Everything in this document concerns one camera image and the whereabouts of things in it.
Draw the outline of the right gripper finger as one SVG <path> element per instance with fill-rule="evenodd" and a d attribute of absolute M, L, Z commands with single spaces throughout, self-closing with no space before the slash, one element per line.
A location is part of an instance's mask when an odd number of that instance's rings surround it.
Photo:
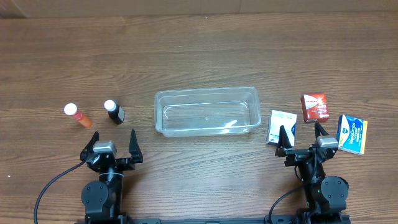
<path fill-rule="evenodd" d="M 314 127 L 315 127 L 315 138 L 329 135 L 319 122 L 316 122 Z"/>
<path fill-rule="evenodd" d="M 289 137 L 286 133 L 284 126 L 279 129 L 279 140 L 278 145 L 275 150 L 275 156 L 286 157 L 287 153 L 292 150 L 292 145 L 290 143 Z"/>

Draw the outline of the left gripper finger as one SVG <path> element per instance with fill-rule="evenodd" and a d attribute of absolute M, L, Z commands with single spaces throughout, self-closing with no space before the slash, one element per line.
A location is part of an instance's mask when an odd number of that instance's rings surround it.
<path fill-rule="evenodd" d="M 81 161 L 86 161 L 88 154 L 93 152 L 94 145 L 95 145 L 96 141 L 99 140 L 99 136 L 100 136 L 99 132 L 96 131 L 94 133 L 94 135 L 92 136 L 91 140 L 89 141 L 89 143 L 83 148 L 83 150 L 80 153 Z"/>
<path fill-rule="evenodd" d="M 136 132 L 134 129 L 131 130 L 131 137 L 128 149 L 133 163 L 143 163 L 143 155 L 137 142 Z"/>

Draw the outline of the red medicine box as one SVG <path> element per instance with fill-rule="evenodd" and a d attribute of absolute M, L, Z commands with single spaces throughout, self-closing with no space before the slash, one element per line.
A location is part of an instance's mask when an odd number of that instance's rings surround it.
<path fill-rule="evenodd" d="M 300 100 L 305 123 L 326 122 L 330 118 L 325 94 L 304 94 Z"/>

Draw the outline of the white blue medicine box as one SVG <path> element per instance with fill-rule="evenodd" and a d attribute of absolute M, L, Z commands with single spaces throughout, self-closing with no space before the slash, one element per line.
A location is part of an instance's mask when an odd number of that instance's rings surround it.
<path fill-rule="evenodd" d="M 279 142 L 280 127 L 283 126 L 290 141 L 290 145 L 294 146 L 296 122 L 296 114 L 272 110 L 269 115 L 266 143 L 277 145 Z"/>

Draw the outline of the blue yellow VapoDrops box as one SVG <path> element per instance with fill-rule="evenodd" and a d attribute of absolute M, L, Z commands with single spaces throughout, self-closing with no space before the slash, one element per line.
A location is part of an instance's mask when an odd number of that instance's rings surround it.
<path fill-rule="evenodd" d="M 363 155 L 366 145 L 368 122 L 348 115 L 341 115 L 338 120 L 336 138 L 338 149 L 352 154 Z"/>

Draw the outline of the black bottle white cap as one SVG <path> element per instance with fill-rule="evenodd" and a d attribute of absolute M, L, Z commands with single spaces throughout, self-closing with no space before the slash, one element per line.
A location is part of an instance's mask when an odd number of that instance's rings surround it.
<path fill-rule="evenodd" d="M 106 100 L 104 108 L 108 112 L 109 117 L 116 123 L 122 124 L 125 118 L 125 112 L 122 107 L 113 100 Z"/>

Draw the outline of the orange bottle white cap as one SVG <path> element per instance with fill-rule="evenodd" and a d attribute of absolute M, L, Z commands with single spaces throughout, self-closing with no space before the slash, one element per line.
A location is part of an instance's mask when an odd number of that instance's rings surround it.
<path fill-rule="evenodd" d="M 85 128 L 90 128 L 93 125 L 93 122 L 89 117 L 84 115 L 74 103 L 68 103 L 64 106 L 63 109 L 64 113 L 68 116 L 71 116 L 76 121 L 78 121 L 82 126 Z"/>

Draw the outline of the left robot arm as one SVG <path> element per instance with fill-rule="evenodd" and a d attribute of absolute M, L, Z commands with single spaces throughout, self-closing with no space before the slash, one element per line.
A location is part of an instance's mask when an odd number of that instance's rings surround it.
<path fill-rule="evenodd" d="M 132 223 L 131 217 L 121 211 L 124 172 L 135 169 L 143 162 L 135 130 L 131 131 L 129 157 L 117 158 L 113 141 L 100 141 L 95 132 L 80 153 L 80 160 L 98 173 L 98 180 L 88 183 L 81 192 L 85 206 L 85 223 Z"/>

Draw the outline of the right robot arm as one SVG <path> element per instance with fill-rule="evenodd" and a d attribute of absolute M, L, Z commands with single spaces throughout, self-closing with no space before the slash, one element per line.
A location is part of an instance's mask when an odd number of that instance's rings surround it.
<path fill-rule="evenodd" d="M 285 158 L 285 166 L 294 167 L 296 176 L 302 181 L 277 199 L 264 218 L 265 223 L 319 223 L 348 224 L 349 215 L 342 214 L 346 209 L 349 184 L 338 176 L 327 176 L 323 163 L 332 159 L 338 150 L 338 141 L 330 136 L 320 123 L 315 123 L 315 142 L 307 149 L 292 149 L 289 137 L 283 126 L 279 129 L 279 142 L 275 150 L 277 157 Z M 307 207 L 300 208 L 294 215 L 273 215 L 276 205 L 287 196 L 301 191 L 305 193 Z"/>

